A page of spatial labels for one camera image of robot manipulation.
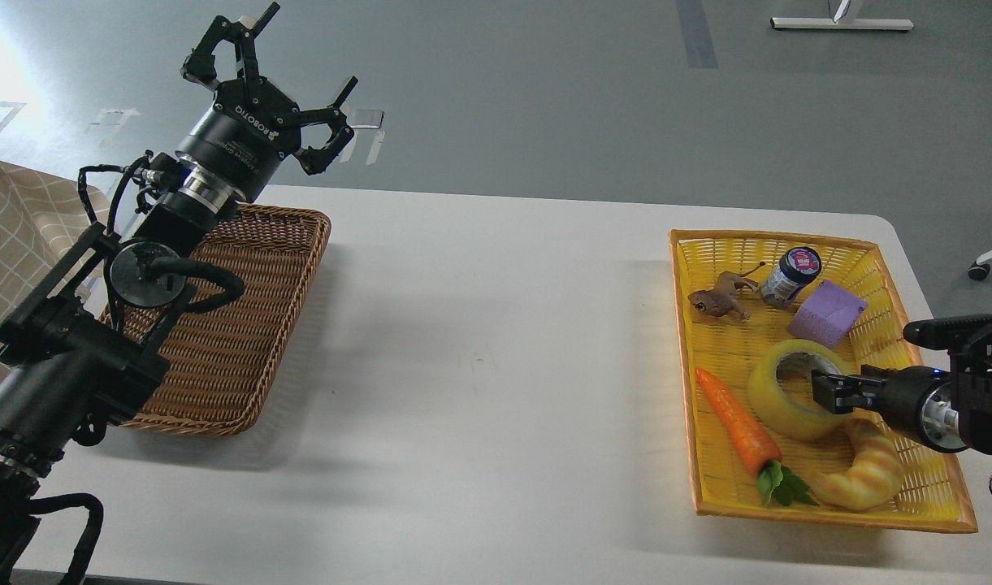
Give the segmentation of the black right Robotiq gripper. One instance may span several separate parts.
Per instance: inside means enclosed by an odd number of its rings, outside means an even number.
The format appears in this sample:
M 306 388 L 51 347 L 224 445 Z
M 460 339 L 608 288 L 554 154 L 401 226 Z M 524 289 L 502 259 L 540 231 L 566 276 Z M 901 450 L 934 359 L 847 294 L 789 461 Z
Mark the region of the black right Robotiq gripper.
M 881 369 L 864 364 L 852 375 L 812 371 L 812 399 L 830 414 L 852 414 L 867 406 L 898 436 L 930 449 L 951 448 L 949 375 L 929 366 Z

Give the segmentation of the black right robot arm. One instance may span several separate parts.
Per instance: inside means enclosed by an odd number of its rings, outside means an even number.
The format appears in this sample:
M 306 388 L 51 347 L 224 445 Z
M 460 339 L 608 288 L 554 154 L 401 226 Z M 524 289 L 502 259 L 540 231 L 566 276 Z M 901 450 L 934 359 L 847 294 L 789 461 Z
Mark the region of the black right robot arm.
M 831 414 L 875 412 L 892 431 L 940 453 L 975 449 L 992 456 L 992 314 L 912 321 L 902 336 L 916 347 L 947 352 L 949 369 L 864 364 L 857 375 L 812 370 L 812 399 Z

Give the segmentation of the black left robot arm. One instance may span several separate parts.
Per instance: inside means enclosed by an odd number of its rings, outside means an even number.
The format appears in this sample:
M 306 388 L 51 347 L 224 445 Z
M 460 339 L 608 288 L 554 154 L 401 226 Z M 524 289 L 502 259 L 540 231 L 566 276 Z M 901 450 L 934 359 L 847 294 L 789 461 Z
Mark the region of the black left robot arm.
M 186 314 L 243 297 L 244 280 L 194 253 L 254 210 L 285 160 L 317 175 L 355 132 L 342 107 L 351 77 L 320 110 L 302 110 L 262 76 L 257 38 L 279 4 L 257 19 L 218 15 L 188 53 L 181 76 L 213 93 L 212 107 L 174 155 L 146 152 L 127 166 L 77 173 L 88 227 L 0 325 L 0 584 L 43 515 L 84 509 L 64 584 L 84 582 L 101 537 L 103 507 L 89 493 L 38 497 L 66 444 L 99 444 L 132 421 L 170 370 L 162 346 Z

